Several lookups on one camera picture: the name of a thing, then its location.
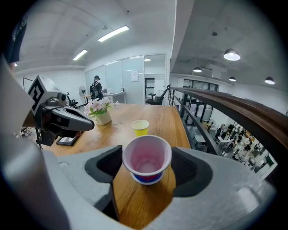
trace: yellow paper cup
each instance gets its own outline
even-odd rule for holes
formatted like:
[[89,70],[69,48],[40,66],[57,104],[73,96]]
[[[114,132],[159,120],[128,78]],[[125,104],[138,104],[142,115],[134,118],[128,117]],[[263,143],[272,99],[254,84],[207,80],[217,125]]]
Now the yellow paper cup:
[[148,134],[149,122],[146,120],[137,120],[132,123],[132,128],[137,137]]

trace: ceiling light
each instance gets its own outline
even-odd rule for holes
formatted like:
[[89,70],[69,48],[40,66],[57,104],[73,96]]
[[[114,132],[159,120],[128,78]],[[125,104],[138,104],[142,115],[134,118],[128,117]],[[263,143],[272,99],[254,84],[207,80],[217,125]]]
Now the ceiling light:
[[229,81],[236,81],[236,78],[230,77],[230,78],[229,78]]
[[224,53],[224,58],[229,61],[237,61],[240,59],[240,55],[235,49],[228,49]]
[[266,80],[265,80],[265,82],[266,82],[267,84],[275,84],[273,78],[271,78],[271,77],[267,77]]
[[202,70],[201,70],[200,67],[195,67],[195,68],[193,69],[193,71],[194,71],[194,72],[197,72],[197,73],[202,72]]
[[115,61],[113,61],[113,62],[107,62],[105,65],[107,66],[107,65],[110,65],[110,64],[113,64],[113,63],[116,63],[116,62],[118,62],[118,61],[115,60]]
[[82,50],[76,57],[74,57],[74,61],[77,61],[83,54],[87,53],[87,50]]
[[116,34],[119,34],[119,33],[123,32],[123,31],[127,31],[127,30],[129,30],[129,28],[127,26],[121,27],[121,28],[119,28],[117,30],[114,30],[114,31],[108,33],[107,35],[103,36],[102,38],[99,38],[98,41],[103,42],[106,39],[111,38],[112,36],[114,36]]
[[143,56],[135,56],[135,57],[130,57],[130,59],[134,59],[134,58],[142,58]]

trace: pink paper cup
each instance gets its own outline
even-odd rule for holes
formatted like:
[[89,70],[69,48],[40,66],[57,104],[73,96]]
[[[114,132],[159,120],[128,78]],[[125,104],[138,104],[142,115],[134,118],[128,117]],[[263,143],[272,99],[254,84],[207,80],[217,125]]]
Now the pink paper cup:
[[171,162],[172,151],[167,141],[145,135],[133,139],[122,154],[126,169],[140,184],[151,185],[161,180]]

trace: ceiling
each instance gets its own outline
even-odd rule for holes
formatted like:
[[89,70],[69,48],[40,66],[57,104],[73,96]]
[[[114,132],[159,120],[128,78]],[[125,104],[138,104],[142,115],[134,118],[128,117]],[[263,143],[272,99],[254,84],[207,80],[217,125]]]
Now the ceiling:
[[[87,66],[128,46],[167,39],[172,43],[175,0],[42,0],[27,15],[16,72],[44,66]],[[128,31],[98,41],[124,25]],[[73,61],[83,49],[88,52]]]
[[[223,58],[229,48],[239,52],[239,61]],[[243,0],[195,0],[172,72],[211,77],[208,69],[212,64],[221,67],[224,81],[234,76],[236,84],[287,90],[286,61],[270,22],[252,5]],[[196,66],[208,69],[193,73]],[[264,82],[268,76],[274,78],[275,85]]]

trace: flower pot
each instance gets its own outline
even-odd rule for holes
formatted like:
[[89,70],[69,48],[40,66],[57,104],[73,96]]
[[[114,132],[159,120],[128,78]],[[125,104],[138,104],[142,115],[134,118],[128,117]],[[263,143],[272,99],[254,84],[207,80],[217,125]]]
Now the flower pot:
[[109,112],[98,114],[98,115],[92,115],[90,116],[92,120],[95,121],[96,124],[104,125],[111,121],[111,116]]

